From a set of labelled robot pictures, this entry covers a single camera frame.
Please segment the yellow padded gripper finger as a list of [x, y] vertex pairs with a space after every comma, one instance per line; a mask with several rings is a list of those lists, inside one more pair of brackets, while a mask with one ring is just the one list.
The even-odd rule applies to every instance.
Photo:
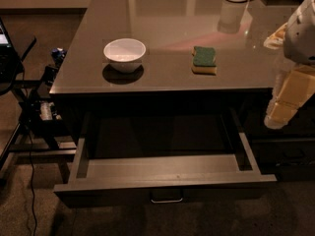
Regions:
[[273, 130], [283, 128], [314, 94], [314, 66], [295, 65], [290, 71], [279, 71], [266, 110], [265, 126]]

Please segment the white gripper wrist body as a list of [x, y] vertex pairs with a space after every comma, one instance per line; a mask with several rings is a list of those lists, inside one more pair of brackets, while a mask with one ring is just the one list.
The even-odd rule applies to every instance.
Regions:
[[295, 63], [315, 65], [315, 0], [304, 0], [290, 16], [283, 55]]

